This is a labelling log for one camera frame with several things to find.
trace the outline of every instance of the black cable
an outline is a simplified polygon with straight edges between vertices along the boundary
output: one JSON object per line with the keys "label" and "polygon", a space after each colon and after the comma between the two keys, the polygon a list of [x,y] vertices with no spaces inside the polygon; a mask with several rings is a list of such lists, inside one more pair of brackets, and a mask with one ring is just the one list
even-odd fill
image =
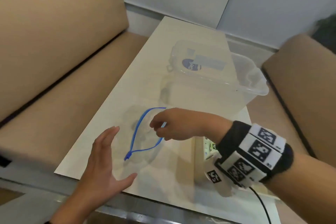
{"label": "black cable", "polygon": [[251,189],[251,191],[254,192],[254,194],[257,196],[257,198],[259,199],[260,203],[262,204],[262,206],[263,206],[263,208],[264,208],[264,210],[265,210],[265,213],[266,213],[266,215],[267,215],[267,219],[268,219],[269,224],[272,224],[272,223],[271,223],[270,216],[268,215],[266,206],[264,205],[264,202],[263,202],[262,199],[259,197],[258,193],[257,193],[254,189],[252,189],[252,187],[250,187],[250,189]]}

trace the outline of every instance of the blue label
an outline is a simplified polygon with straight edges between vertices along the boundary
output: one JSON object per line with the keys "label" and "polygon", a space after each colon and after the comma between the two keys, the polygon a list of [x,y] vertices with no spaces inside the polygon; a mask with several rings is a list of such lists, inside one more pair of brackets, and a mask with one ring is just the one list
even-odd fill
{"label": "blue label", "polygon": [[184,59],[184,60],[182,60],[182,65],[185,68],[187,68],[189,70],[192,70],[192,71],[198,71],[202,68],[201,66],[199,66],[199,68],[198,68],[198,65],[194,64],[193,62],[194,62],[193,59]]}

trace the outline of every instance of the blue zipper seal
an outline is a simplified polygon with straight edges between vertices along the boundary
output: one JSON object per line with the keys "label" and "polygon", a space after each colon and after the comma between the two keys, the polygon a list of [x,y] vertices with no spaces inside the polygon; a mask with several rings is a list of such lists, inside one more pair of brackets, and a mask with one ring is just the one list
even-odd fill
{"label": "blue zipper seal", "polygon": [[[129,152],[126,154],[126,156],[124,157],[124,161],[128,160],[128,159],[132,156],[132,153],[134,153],[134,152],[137,152],[137,151],[147,151],[147,150],[150,150],[150,149],[155,148],[156,146],[158,146],[158,145],[161,143],[163,137],[160,137],[159,140],[158,140],[158,142],[157,142],[153,147],[151,147],[151,148],[143,149],[143,150],[135,150],[135,151],[132,151],[132,149],[133,149],[133,144],[134,144],[134,140],[135,140],[135,136],[137,135],[137,131],[138,131],[138,128],[139,128],[139,126],[140,126],[140,123],[142,122],[142,120],[144,119],[144,117],[146,116],[146,114],[147,114],[149,111],[153,110],[153,109],[166,109],[166,107],[153,107],[153,108],[149,108],[149,109],[147,109],[147,110],[141,115],[140,119],[138,120],[138,123],[136,124],[135,130],[134,130],[134,133],[133,133],[133,136],[132,136],[132,141],[131,141],[131,147],[130,147],[130,150],[129,150]],[[164,123],[162,124],[161,127],[163,128],[165,125],[166,125],[166,122],[164,122]]]}

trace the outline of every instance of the sofa backrest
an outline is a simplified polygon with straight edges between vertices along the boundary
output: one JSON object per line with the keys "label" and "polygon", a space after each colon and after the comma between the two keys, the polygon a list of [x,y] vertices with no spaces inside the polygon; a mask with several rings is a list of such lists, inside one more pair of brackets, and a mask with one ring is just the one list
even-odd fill
{"label": "sofa backrest", "polygon": [[307,35],[289,39],[264,64],[316,157],[336,167],[336,55]]}
{"label": "sofa backrest", "polygon": [[128,27],[124,0],[0,0],[0,121]]}

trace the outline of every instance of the hand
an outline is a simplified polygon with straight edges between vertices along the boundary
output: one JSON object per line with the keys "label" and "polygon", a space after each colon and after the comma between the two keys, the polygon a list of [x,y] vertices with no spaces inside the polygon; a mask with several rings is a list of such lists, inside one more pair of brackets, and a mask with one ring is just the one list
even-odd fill
{"label": "hand", "polygon": [[166,109],[155,115],[150,123],[157,136],[166,141],[205,136],[214,143],[219,143],[231,126],[232,122],[221,116],[180,108]]}
{"label": "hand", "polygon": [[77,188],[54,214],[53,224],[82,223],[110,198],[132,185],[137,174],[117,181],[112,174],[111,143],[119,127],[105,130],[92,145],[90,157]]}

